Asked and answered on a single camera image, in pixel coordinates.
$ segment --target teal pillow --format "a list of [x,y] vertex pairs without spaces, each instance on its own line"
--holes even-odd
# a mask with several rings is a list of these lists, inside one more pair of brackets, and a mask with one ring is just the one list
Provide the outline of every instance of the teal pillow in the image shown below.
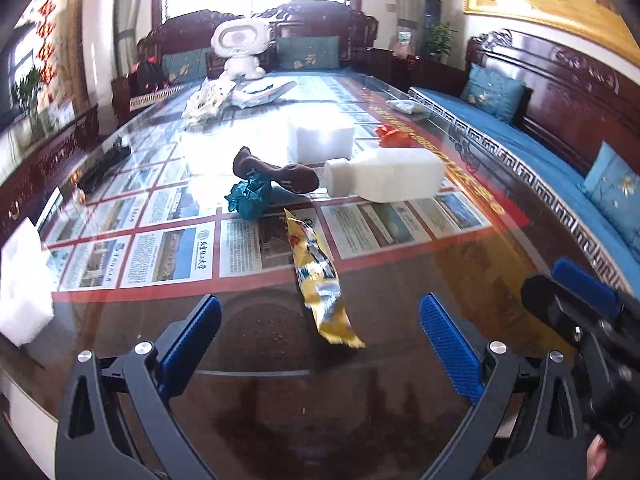
[[207,76],[207,52],[211,47],[164,54],[162,56],[162,72],[171,84],[188,83]]
[[603,142],[580,188],[640,262],[640,177]]
[[511,123],[527,86],[473,63],[460,98],[503,123]]
[[276,52],[281,68],[289,70],[335,70],[338,36],[327,38],[278,38]]

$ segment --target figurine head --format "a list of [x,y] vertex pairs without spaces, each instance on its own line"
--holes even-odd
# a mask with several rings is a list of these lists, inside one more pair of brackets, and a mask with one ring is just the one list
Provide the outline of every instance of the figurine head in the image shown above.
[[269,22],[262,18],[241,18],[220,23],[211,46],[220,57],[256,56],[269,46]]

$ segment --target crumpled yellow wrapper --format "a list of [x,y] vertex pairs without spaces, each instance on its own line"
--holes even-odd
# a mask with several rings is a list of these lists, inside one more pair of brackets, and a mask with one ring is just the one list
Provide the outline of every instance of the crumpled yellow wrapper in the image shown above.
[[316,232],[286,209],[289,243],[293,251],[298,284],[307,308],[314,313],[318,333],[331,344],[364,348],[344,309],[340,282],[328,251]]

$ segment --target table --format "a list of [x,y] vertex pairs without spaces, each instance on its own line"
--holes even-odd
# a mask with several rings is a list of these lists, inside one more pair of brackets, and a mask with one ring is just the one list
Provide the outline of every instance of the table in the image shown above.
[[[247,89],[295,79],[276,103],[227,109],[186,127],[194,86],[146,110],[121,136],[133,153],[81,205],[71,182],[42,230],[57,291],[56,317],[22,350],[0,338],[3,367],[56,416],[66,375],[83,349],[123,354],[185,317],[205,292],[223,324],[183,396],[176,419],[220,479],[415,479],[443,449],[468,409],[418,322],[435,292],[488,339],[523,354],[568,345],[524,311],[523,280],[556,258],[588,263],[535,193],[481,146],[433,113],[392,111],[407,98],[375,78],[278,74]],[[296,288],[282,205],[257,222],[228,213],[241,146],[287,162],[287,121],[350,120],[354,152],[376,146],[380,123],[407,131],[416,149],[446,160],[435,199],[372,204],[275,193],[308,219],[330,248],[351,323],[367,347],[326,343]],[[132,434],[139,435],[124,405]],[[140,444],[150,465],[157,459]]]

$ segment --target brown sock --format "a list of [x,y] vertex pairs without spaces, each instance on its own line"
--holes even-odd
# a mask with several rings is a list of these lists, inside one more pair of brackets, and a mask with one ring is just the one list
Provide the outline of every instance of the brown sock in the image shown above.
[[305,194],[318,189],[320,181],[316,172],[302,164],[287,164],[284,168],[267,164],[251,154],[248,147],[243,146],[233,163],[234,175],[247,178],[251,170],[276,181],[284,189],[293,193]]

